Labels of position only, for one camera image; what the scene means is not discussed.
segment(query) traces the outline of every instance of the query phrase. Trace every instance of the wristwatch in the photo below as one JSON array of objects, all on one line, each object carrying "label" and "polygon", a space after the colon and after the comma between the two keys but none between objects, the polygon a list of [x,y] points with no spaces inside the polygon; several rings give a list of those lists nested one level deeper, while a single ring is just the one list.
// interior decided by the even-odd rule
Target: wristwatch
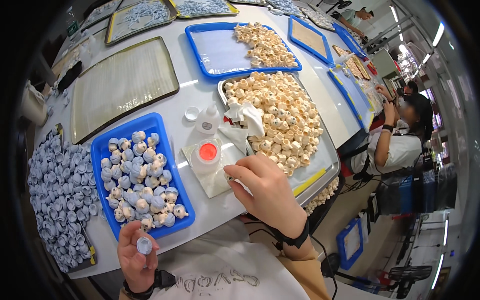
[{"label": "wristwatch", "polygon": [[151,287],[148,288],[145,292],[142,293],[134,293],[128,287],[128,283],[126,280],[123,281],[123,287],[125,288],[125,292],[127,296],[130,298],[138,299],[138,300],[148,300],[153,293],[155,288],[163,289],[169,288],[176,283],[175,276],[170,274],[165,270],[157,270],[155,269],[155,279]]},{"label": "wristwatch", "polygon": [[294,239],[283,235],[283,233],[281,233],[276,228],[268,226],[267,224],[265,225],[268,227],[268,229],[270,229],[270,231],[273,233],[277,241],[285,242],[288,246],[295,246],[297,247],[297,249],[300,249],[300,246],[302,246],[303,242],[305,242],[305,240],[307,239],[310,233],[310,229],[308,226],[308,218],[307,218],[307,221],[305,222],[305,227],[303,227],[302,233],[297,238],[294,238]]}]

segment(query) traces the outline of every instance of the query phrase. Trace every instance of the beige figurine parts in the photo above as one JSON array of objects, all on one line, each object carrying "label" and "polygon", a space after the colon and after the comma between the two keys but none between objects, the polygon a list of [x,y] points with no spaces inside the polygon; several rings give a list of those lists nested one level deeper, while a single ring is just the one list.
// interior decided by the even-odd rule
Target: beige figurine parts
[{"label": "beige figurine parts", "polygon": [[[254,68],[260,67],[297,67],[295,57],[289,52],[282,39],[271,29],[263,27],[261,23],[248,23],[248,25],[234,27],[234,35],[237,42],[247,43],[252,49],[247,51],[247,57],[251,57],[250,64]],[[242,80],[241,89],[253,85],[252,79]],[[236,97],[244,96],[243,90],[235,93]]]},{"label": "beige figurine parts", "polygon": [[338,183],[339,179],[338,177],[335,177],[335,179],[333,179],[333,181],[329,183],[320,194],[318,194],[313,200],[310,201],[310,203],[307,204],[306,207],[303,208],[307,212],[307,216],[311,215],[317,206],[325,204],[325,202],[334,195],[335,191],[338,189]]},{"label": "beige figurine parts", "polygon": [[224,88],[225,95],[235,95],[239,104],[251,102],[263,115],[264,135],[248,138],[254,151],[265,154],[288,176],[310,164],[323,129],[315,103],[291,74],[252,72]]}]

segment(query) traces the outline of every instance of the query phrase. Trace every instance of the white table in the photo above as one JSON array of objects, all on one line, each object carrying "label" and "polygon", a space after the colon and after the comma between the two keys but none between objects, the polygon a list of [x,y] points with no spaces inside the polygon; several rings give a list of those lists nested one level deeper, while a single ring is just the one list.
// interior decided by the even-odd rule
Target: white table
[{"label": "white table", "polygon": [[[98,134],[100,135],[152,111],[162,114],[167,132],[171,135],[170,143],[174,148],[174,156],[181,179],[196,212],[196,220],[192,226],[186,229],[157,239],[161,247],[161,249],[157,251],[157,254],[192,240],[245,211],[245,208],[231,191],[208,199],[199,181],[186,162],[185,157],[180,154],[181,147],[195,144],[207,137],[194,129],[194,123],[185,120],[183,113],[186,107],[197,106],[199,108],[205,108],[212,101],[216,101],[220,113],[224,112],[223,106],[220,104],[220,100],[216,95],[217,82],[212,82],[201,74],[184,33],[185,27],[191,24],[207,22],[261,22],[273,27],[285,41],[288,40],[287,16],[275,16],[269,13],[266,8],[251,5],[238,5],[238,8],[240,9],[240,13],[235,17],[194,19],[190,21],[178,20],[167,26],[133,36],[109,48],[102,45],[100,54],[92,61],[92,63],[96,63],[121,49],[155,36],[163,37],[170,52],[175,72],[180,82],[180,91],[174,96],[158,101],[128,115],[108,126]],[[323,32],[327,35],[330,44],[346,47],[345,43],[343,43],[336,34],[326,31]],[[327,70],[323,69],[322,64],[292,42],[288,41],[287,43],[303,65],[303,70],[299,72],[299,78],[310,94],[312,101],[317,104],[323,122],[333,139],[335,147],[338,148],[356,133],[360,127],[340,92],[325,75]],[[72,95],[74,85],[75,82],[68,88],[69,95]],[[57,123],[62,123],[65,129],[65,138],[71,140],[70,117],[72,105],[69,104],[64,107],[62,95],[58,98],[49,99],[47,105],[54,106],[54,114],[47,120],[44,127],[36,128],[35,147],[40,144],[42,136],[46,135]],[[241,152],[238,150],[236,150],[236,153],[235,150],[232,150],[231,154],[234,156],[232,157],[233,159],[235,159],[235,156],[237,159],[242,157]],[[75,279],[93,276],[120,268],[116,252],[117,241],[108,223],[98,216],[92,217],[87,224],[86,231],[96,249],[97,264],[69,274],[70,278]]]}]

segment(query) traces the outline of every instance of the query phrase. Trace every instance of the wrist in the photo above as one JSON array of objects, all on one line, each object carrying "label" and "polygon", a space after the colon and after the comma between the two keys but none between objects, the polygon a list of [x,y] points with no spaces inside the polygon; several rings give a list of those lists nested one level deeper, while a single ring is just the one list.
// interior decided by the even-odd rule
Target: wrist
[{"label": "wrist", "polygon": [[307,221],[307,213],[298,205],[295,211],[288,215],[288,220],[289,221],[285,222],[284,226],[278,228],[278,230],[284,236],[296,239],[303,232],[305,222]]}]

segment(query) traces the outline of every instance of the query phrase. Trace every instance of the man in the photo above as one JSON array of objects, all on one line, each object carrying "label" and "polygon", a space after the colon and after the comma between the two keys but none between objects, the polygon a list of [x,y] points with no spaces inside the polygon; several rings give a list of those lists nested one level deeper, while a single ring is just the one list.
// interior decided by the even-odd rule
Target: man
[{"label": "man", "polygon": [[360,25],[362,20],[369,20],[373,17],[373,11],[367,12],[365,7],[361,10],[356,11],[353,9],[347,9],[343,11],[337,20],[339,20],[343,25],[357,33],[359,36],[365,36],[365,34],[360,31],[357,27]]}]

